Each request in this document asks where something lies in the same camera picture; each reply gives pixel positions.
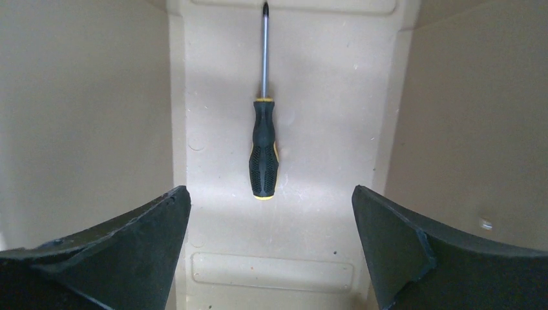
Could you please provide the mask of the black yellow screwdriver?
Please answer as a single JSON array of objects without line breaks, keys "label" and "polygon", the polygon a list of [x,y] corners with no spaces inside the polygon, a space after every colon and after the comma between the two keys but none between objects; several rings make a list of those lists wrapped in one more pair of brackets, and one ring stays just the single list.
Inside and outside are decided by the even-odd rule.
[{"label": "black yellow screwdriver", "polygon": [[275,194],[279,156],[274,125],[275,101],[269,92],[269,5],[262,7],[262,75],[260,96],[253,102],[255,122],[249,159],[249,177],[254,197],[269,200]]}]

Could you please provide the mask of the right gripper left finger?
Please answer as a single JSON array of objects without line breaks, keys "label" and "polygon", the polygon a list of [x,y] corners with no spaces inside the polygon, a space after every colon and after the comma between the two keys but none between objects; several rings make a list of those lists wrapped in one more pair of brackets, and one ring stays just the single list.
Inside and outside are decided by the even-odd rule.
[{"label": "right gripper left finger", "polygon": [[32,249],[1,252],[2,309],[164,309],[191,212],[186,187]]}]

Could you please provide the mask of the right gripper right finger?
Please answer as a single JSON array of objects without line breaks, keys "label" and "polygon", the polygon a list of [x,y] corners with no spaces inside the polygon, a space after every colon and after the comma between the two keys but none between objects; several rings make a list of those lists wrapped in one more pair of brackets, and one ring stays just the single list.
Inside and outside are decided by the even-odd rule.
[{"label": "right gripper right finger", "polygon": [[547,253],[465,233],[358,185],[352,207],[380,309],[546,309]]}]

